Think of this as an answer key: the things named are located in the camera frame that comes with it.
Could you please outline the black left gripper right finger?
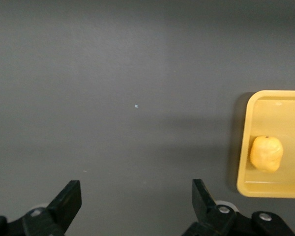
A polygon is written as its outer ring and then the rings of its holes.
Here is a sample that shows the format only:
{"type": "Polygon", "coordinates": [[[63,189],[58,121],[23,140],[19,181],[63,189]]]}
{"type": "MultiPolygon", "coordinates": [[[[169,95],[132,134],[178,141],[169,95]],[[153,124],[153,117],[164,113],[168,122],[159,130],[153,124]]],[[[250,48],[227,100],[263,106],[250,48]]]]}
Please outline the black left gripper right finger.
{"type": "Polygon", "coordinates": [[[201,179],[192,180],[192,206],[197,221],[184,236],[294,236],[277,214],[256,211],[250,218],[226,204],[217,204],[201,179]]]}

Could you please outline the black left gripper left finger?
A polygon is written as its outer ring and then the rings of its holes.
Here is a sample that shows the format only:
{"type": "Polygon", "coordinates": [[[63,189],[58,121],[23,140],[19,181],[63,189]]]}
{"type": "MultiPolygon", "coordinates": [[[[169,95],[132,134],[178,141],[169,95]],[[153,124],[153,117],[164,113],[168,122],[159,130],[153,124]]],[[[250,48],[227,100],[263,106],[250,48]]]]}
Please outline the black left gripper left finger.
{"type": "Polygon", "coordinates": [[[63,236],[82,205],[81,185],[71,180],[46,206],[8,222],[0,215],[0,236],[63,236]]]}

